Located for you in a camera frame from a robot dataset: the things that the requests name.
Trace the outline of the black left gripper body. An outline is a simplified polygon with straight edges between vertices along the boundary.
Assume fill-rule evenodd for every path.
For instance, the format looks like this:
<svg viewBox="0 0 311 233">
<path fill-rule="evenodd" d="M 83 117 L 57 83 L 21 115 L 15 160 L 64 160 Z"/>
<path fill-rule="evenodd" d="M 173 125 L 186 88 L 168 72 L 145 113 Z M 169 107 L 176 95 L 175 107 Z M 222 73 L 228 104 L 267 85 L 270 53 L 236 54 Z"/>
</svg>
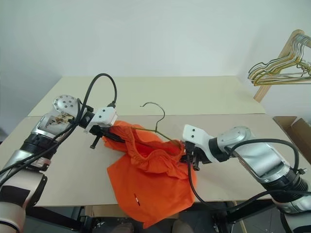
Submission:
<svg viewBox="0 0 311 233">
<path fill-rule="evenodd" d="M 96 136 L 93 143 L 90 145 L 91 149 L 95 149 L 97 143 L 99 142 L 99 140 L 103 137 L 103 136 L 107 136 L 108 138 L 112 138 L 113 135 L 110 132 L 110 128 L 109 127 L 100 127 L 98 125 L 94 125 L 91 127 L 90 131 L 89 131 L 92 135 Z"/>
</svg>

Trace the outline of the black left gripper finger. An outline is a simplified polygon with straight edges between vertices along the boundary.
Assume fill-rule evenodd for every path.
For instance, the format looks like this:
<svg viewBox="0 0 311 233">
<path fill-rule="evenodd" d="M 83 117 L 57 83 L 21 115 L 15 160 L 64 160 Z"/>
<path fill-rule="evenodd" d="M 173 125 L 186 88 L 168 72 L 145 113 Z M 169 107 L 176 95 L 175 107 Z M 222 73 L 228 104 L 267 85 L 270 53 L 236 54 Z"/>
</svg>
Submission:
<svg viewBox="0 0 311 233">
<path fill-rule="evenodd" d="M 118 136 L 117 134 L 115 133 L 112 133 L 110 131 L 110 129 L 107 130 L 107 138 L 113 140 L 113 141 L 116 141 L 116 142 L 120 142 L 120 143 L 124 143 L 125 140 L 123 140 L 120 136 Z"/>
</svg>

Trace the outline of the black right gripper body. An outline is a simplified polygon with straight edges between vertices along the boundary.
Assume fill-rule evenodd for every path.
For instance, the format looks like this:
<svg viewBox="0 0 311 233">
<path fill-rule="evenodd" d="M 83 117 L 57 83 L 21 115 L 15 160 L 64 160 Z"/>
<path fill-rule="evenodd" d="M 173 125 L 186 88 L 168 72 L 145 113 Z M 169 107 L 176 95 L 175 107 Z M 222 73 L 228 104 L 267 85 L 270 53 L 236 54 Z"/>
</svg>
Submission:
<svg viewBox="0 0 311 233">
<path fill-rule="evenodd" d="M 202 162 L 203 164 L 207 163 L 207 157 L 204 153 L 204 151 L 195 146 L 194 143 L 192 142 L 185 142 L 185 154 L 182 155 L 180 162 L 182 163 L 187 163 L 189 162 L 190 165 L 192 166 L 194 171 L 199 171 L 199 163 Z"/>
</svg>

